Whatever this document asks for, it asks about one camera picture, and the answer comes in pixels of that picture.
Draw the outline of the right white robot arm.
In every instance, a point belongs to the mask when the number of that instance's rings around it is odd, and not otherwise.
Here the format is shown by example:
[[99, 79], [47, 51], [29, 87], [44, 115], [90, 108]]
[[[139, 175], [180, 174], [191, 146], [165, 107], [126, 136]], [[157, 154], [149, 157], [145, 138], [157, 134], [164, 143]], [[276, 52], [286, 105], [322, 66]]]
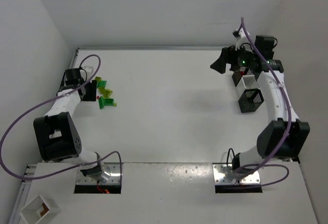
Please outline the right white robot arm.
[[266, 104], [268, 113], [268, 125], [258, 135], [256, 146], [233, 157], [232, 171], [247, 174], [266, 158], [297, 158], [310, 133], [310, 125], [300, 120], [290, 103], [282, 62], [273, 58], [277, 39], [258, 35], [251, 45], [240, 32], [233, 35], [236, 44], [223, 48], [210, 68], [224, 74], [230, 65], [242, 113], [255, 112], [262, 103]]

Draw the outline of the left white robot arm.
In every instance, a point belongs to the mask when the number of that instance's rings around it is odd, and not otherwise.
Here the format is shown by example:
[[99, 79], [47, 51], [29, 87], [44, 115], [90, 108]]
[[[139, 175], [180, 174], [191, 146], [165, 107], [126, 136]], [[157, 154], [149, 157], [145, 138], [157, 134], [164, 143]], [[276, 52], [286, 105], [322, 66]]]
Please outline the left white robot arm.
[[100, 155], [82, 147], [72, 116], [82, 101], [96, 101], [96, 81], [88, 81], [83, 68], [67, 69], [51, 109], [33, 122], [38, 148], [46, 162], [81, 165], [85, 177], [98, 179], [104, 172]]

